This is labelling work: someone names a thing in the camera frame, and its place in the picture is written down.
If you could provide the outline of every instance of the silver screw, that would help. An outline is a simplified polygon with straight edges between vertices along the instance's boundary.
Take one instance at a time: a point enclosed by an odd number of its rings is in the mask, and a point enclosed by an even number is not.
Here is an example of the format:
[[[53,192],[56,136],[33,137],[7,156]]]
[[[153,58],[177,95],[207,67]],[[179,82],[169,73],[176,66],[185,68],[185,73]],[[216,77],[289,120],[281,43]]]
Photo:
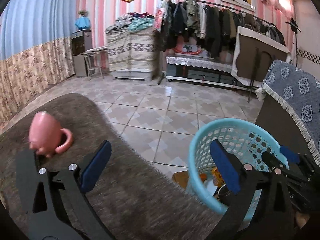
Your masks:
[[[245,165],[244,165],[244,169],[245,169],[246,171],[251,171],[251,170],[252,170],[252,166],[251,166],[250,164],[245,164]]]
[[[280,175],[281,174],[281,169],[276,168],[275,169],[275,174]]]
[[[46,168],[41,168],[41,169],[39,170],[39,173],[40,173],[40,174],[45,174],[46,171],[47,171]]]
[[[74,163],[70,164],[68,167],[70,171],[74,171],[76,168],[77,168],[77,164],[74,164]]]

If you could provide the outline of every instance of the mug handle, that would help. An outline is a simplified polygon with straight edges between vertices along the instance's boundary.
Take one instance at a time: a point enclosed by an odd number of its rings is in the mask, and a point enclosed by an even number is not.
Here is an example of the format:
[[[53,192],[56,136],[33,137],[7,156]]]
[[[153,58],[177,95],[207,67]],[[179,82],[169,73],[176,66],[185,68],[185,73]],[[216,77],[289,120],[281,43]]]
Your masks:
[[[71,147],[71,144],[73,143],[73,135],[69,129],[63,128],[61,129],[61,132],[63,132],[67,136],[67,139],[64,142],[64,144],[56,148],[55,152],[57,154],[64,153],[66,150],[68,150]]]

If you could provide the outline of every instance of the pink mug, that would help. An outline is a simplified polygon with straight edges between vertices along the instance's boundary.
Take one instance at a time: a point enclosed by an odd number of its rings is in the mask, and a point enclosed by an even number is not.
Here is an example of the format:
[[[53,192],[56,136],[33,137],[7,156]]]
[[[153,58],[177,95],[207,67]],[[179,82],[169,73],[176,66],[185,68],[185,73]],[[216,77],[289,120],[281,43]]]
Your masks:
[[[67,139],[60,145],[63,134]],[[36,150],[37,155],[45,155],[50,158],[55,153],[64,153],[71,147],[72,142],[72,132],[63,129],[60,122],[52,115],[45,111],[35,114],[29,130],[29,148]]]

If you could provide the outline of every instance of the blue gripper pad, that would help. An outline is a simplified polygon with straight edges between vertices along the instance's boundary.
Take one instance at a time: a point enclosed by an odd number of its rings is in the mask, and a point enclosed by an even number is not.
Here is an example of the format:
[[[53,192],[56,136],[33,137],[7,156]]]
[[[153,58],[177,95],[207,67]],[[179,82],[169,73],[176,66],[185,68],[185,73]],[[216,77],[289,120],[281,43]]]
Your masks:
[[[300,163],[299,155],[290,150],[287,146],[282,145],[280,147],[280,152],[287,158],[289,162],[296,164]]]
[[[228,189],[237,194],[240,191],[239,174],[229,161],[227,154],[229,154],[218,140],[214,140],[210,144],[210,155],[216,164],[223,180]]]
[[[111,157],[111,152],[111,144],[108,141],[104,141],[97,150],[96,155],[81,174],[81,192],[85,193],[93,190],[94,185]]]

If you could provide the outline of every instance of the laundry basket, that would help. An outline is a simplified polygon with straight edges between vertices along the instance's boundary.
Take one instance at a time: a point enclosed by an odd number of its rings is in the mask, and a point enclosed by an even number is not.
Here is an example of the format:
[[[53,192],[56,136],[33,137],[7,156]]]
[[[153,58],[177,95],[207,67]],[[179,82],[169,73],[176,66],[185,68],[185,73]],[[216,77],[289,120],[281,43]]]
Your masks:
[[[271,171],[263,163],[261,155],[268,151],[273,153],[287,167],[288,161],[280,153],[278,142],[261,127],[234,118],[218,119],[203,126],[193,137],[189,147],[187,191],[197,196],[209,208],[219,214],[224,214],[227,206],[219,202],[204,187],[199,174],[205,173],[212,178],[211,170],[215,164],[210,155],[210,144],[218,139],[228,153],[238,157],[242,164],[250,163],[256,170]],[[244,221],[250,221],[255,212],[261,191],[256,191]]]

